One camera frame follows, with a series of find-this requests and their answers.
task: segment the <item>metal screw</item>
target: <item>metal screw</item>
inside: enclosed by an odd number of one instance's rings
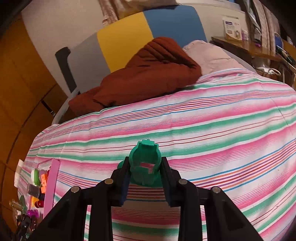
[[[182,184],[182,185],[185,185],[187,184],[187,180],[186,179],[179,179],[179,183]]]
[[[79,187],[78,186],[74,186],[71,188],[71,192],[75,193],[79,191]]]
[[[108,178],[108,179],[105,180],[105,183],[106,184],[112,184],[113,183],[113,179]]]
[[[221,191],[219,187],[213,187],[212,190],[214,193],[219,193]]]

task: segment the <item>beige curtain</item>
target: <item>beige curtain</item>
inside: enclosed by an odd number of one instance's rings
[[[147,9],[178,5],[176,0],[99,0],[99,3],[103,12],[104,25]]]

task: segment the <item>striped fabric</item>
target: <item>striped fabric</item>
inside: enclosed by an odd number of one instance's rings
[[[265,241],[278,241],[296,215],[295,108],[293,89],[248,70],[206,75],[183,91],[44,130],[25,159],[19,195],[38,162],[60,160],[56,203],[71,186],[110,177],[139,140],[151,139],[182,178],[220,186]],[[112,209],[114,240],[177,240],[179,216],[161,188],[130,184],[124,206]],[[202,224],[206,240],[203,210]]]

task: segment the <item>pink garment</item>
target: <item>pink garment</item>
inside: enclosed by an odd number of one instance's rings
[[[231,68],[245,69],[223,49],[202,40],[192,41],[183,50],[201,67],[202,75]]]

